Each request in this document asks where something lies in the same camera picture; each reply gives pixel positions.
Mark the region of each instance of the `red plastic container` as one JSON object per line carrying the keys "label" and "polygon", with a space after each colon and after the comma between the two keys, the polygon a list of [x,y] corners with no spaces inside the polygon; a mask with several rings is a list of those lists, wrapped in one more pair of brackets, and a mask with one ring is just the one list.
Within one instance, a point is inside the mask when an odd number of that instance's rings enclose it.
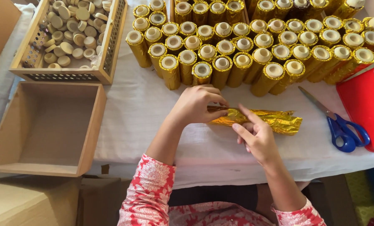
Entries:
{"label": "red plastic container", "polygon": [[374,152],[374,68],[336,85],[336,89],[351,121],[370,135],[371,142],[365,148]]}

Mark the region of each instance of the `table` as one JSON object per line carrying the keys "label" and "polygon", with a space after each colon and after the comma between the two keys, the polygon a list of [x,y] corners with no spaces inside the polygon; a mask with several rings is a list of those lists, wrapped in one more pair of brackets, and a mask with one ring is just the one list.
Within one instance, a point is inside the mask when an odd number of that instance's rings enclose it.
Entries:
{"label": "table", "polygon": [[[131,178],[166,115],[186,88],[169,91],[151,68],[140,68],[124,41],[132,30],[132,10],[146,1],[130,1],[117,67],[112,86],[105,86],[107,104],[89,173],[100,174],[101,165],[110,164],[109,173]],[[328,108],[349,119],[335,90],[324,82],[300,84]],[[258,98],[249,85],[222,90],[232,107],[238,103],[250,109],[296,110],[303,123],[295,136],[275,135],[280,155],[296,181],[308,181],[374,167],[374,153],[357,148],[352,153],[338,151],[331,143],[325,116],[298,90],[297,84],[279,96]],[[174,188],[200,185],[247,185],[264,183],[263,168],[236,142],[230,127],[193,124],[185,128],[178,146]]]}

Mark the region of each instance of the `person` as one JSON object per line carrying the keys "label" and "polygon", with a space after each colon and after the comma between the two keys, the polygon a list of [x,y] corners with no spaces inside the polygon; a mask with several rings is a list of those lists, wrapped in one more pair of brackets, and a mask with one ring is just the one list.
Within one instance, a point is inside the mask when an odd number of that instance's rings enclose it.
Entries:
{"label": "person", "polygon": [[[219,89],[212,85],[187,88],[181,94],[138,163],[127,197],[119,211],[118,226],[275,225],[259,214],[260,211],[249,210],[232,202],[168,206],[176,172],[174,156],[183,129],[191,123],[207,123],[227,115],[227,110],[208,112],[207,105],[212,102],[229,107]],[[237,143],[243,144],[246,151],[264,168],[268,180],[266,186],[273,201],[266,208],[274,214],[274,220],[277,221],[274,223],[279,226],[325,226],[324,220],[301,193],[284,166],[270,126],[244,106],[239,105],[239,108],[251,122],[234,124],[232,128],[237,133]],[[251,194],[248,191],[243,195],[248,197]],[[263,196],[266,195],[258,194],[258,204]]]}

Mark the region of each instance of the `scissor blade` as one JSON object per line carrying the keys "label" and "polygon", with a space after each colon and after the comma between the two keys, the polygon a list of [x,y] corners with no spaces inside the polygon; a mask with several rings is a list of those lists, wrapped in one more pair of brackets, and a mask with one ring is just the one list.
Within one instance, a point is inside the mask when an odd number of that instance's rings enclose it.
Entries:
{"label": "scissor blade", "polygon": [[315,104],[315,106],[321,110],[326,116],[332,118],[333,120],[336,120],[335,113],[327,109],[321,102],[319,102],[313,95],[311,95],[307,90],[305,90],[303,87],[299,86],[299,89],[304,95]]}

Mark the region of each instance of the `blue scissor handle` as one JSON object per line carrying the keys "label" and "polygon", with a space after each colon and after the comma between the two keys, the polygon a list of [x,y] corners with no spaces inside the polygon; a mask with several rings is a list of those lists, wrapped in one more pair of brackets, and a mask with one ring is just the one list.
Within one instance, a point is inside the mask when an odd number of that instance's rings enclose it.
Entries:
{"label": "blue scissor handle", "polygon": [[[332,143],[333,145],[340,151],[343,151],[343,152],[352,152],[354,151],[355,149],[355,141],[354,139],[347,135],[346,133],[344,133],[341,129],[340,129],[340,126],[337,124],[337,122],[333,119],[331,119],[330,117],[326,117],[328,119],[328,124],[329,124],[329,128],[331,130],[331,134],[332,134]],[[343,146],[339,147],[337,144],[336,144],[336,140],[341,137],[341,139],[343,140]]]}
{"label": "blue scissor handle", "polygon": [[[335,114],[335,116],[337,124],[339,124],[343,132],[345,132],[347,135],[351,136],[354,139],[355,145],[357,147],[364,147],[365,145],[368,145],[370,143],[370,136],[362,126],[358,125],[357,123],[344,120],[338,114]],[[362,142],[361,139],[346,125],[351,125],[352,127],[354,127],[354,129],[357,130],[359,135],[362,136],[364,142]]]}

